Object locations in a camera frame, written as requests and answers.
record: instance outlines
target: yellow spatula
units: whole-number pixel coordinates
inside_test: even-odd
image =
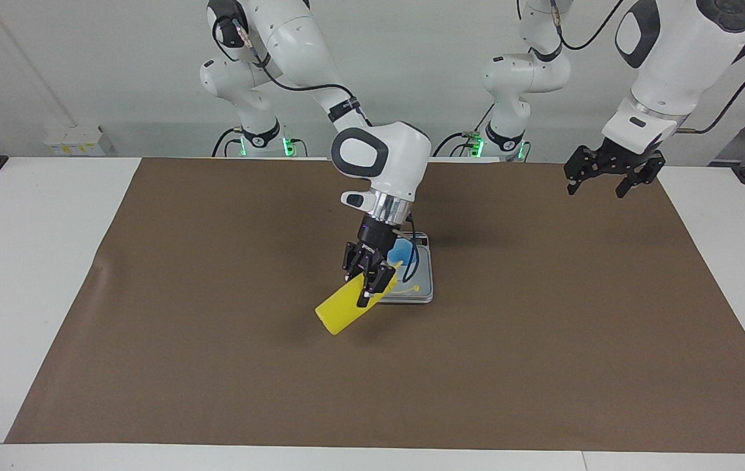
[[[366,311],[372,309],[375,304],[378,304],[378,301],[381,301],[381,298],[384,298],[388,292],[392,291],[397,283],[398,277],[397,275],[393,275],[390,284],[387,285],[387,289],[384,292],[380,292],[370,298],[369,304],[366,307],[358,307],[358,296],[364,288],[364,275],[361,273],[343,285],[341,289],[328,297],[321,305],[317,306],[315,313],[321,319],[322,325],[325,325],[325,328],[332,335],[337,335],[344,328],[349,327],[349,324],[352,324],[360,316],[363,316]]]

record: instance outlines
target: white table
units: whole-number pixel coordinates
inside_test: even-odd
[[[745,470],[745,455],[3,445],[138,165],[13,158],[0,172],[0,468]],[[660,181],[745,328],[745,186],[730,170],[703,167],[666,167]]]

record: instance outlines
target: brown table surface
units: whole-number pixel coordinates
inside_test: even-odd
[[[7,442],[745,453],[745,333],[658,184],[432,164],[436,297],[338,337],[364,188],[145,159]]]

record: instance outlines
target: blue object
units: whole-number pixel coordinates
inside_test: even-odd
[[[401,262],[402,265],[406,265],[407,262],[409,262],[410,260],[410,253],[412,252],[412,250],[413,245],[411,241],[402,238],[397,239],[396,244],[394,245],[390,253],[387,254],[387,263],[389,263],[390,265],[395,265],[396,263]]]

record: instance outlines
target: white wall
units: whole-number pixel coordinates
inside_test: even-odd
[[[43,154],[45,126],[77,122],[103,126],[123,155],[207,155],[237,119],[197,77],[217,54],[206,3],[0,0],[1,152]],[[312,4],[370,119],[408,120],[434,142],[473,128],[490,104],[479,82],[483,63],[527,50],[513,0]],[[564,24],[570,42],[586,39],[611,6],[577,2]],[[582,143],[599,144],[600,128],[635,76],[615,51],[616,26],[587,50],[568,52],[574,70],[566,89],[531,96],[532,159],[562,162]],[[708,123],[744,77],[742,60],[706,93],[689,125]],[[304,94],[265,89],[289,128],[313,153],[324,153],[334,132],[318,105]],[[743,125],[745,94],[716,131],[673,137],[663,151],[672,164],[707,164]]]

